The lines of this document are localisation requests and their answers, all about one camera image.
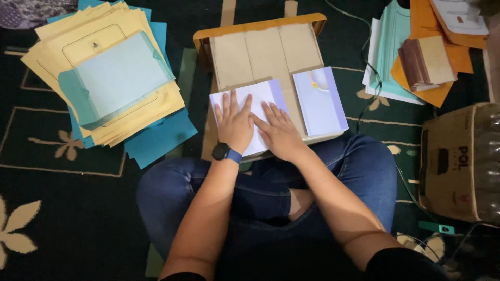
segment stack of envelopes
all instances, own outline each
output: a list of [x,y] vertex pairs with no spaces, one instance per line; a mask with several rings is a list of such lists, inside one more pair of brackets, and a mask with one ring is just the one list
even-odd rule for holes
[[124,142],[142,169],[197,132],[165,54],[167,24],[121,1],[78,8],[37,28],[21,60],[67,103],[75,140]]

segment jeans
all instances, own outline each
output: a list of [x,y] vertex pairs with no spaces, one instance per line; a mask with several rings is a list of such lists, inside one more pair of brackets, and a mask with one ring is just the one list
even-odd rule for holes
[[[397,170],[387,146],[370,136],[346,132],[311,148],[390,233]],[[164,259],[209,167],[210,162],[202,159],[167,159],[148,170],[139,182],[139,212],[151,242]],[[305,189],[307,185],[293,164],[277,158],[256,161],[251,175],[238,174],[221,259],[231,259],[259,244],[289,238],[333,240],[314,203],[297,220],[284,226],[268,223],[288,216],[289,188]]]

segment wristwatch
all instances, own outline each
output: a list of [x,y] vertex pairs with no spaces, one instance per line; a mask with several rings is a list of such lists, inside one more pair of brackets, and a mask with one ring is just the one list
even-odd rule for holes
[[242,155],[234,151],[227,143],[219,142],[212,150],[212,157],[215,160],[231,159],[236,163],[240,163]]

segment left hand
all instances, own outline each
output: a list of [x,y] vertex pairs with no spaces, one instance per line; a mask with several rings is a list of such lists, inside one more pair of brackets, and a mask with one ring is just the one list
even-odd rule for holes
[[218,137],[221,143],[226,143],[234,151],[243,155],[254,136],[254,120],[250,116],[252,95],[246,98],[245,105],[238,113],[236,90],[231,90],[231,102],[227,93],[222,95],[222,108],[215,105],[215,116],[218,123]]

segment green carpet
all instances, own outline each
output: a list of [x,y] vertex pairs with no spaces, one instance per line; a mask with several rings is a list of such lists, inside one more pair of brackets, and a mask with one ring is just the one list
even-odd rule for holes
[[[127,3],[151,8],[153,22],[167,22],[166,53],[199,131],[167,157],[199,157],[212,78],[199,65],[192,71],[192,36],[198,30],[219,26],[222,0]],[[335,1],[339,8],[368,21],[380,18],[388,3]],[[239,0],[234,23],[282,18],[284,6],[283,0]],[[354,130],[356,118],[370,102],[361,83],[364,66],[360,58],[368,29],[323,0],[299,0],[297,14],[310,13],[327,17],[317,41],[324,65],[333,67],[348,124]],[[1,30],[0,39],[3,50],[6,46],[29,48],[37,38],[33,30]],[[459,74],[442,109],[434,112],[428,105],[379,98],[364,115],[360,131],[389,146],[412,189],[419,179],[421,124],[434,114],[488,96],[481,51],[472,50],[471,57],[476,73]],[[121,145],[79,148],[69,140],[71,125],[65,103],[27,72],[18,56],[2,51],[0,65],[0,196],[8,216],[21,205],[41,201],[34,218],[16,231],[29,237],[37,249],[18,253],[3,244],[7,259],[0,280],[141,280],[145,273],[154,276],[161,262],[151,258],[147,265],[150,242],[135,202],[137,182],[148,168],[140,170]],[[430,235],[418,229],[417,221],[425,219],[425,214],[411,203],[401,179],[397,199],[393,232],[419,238]]]

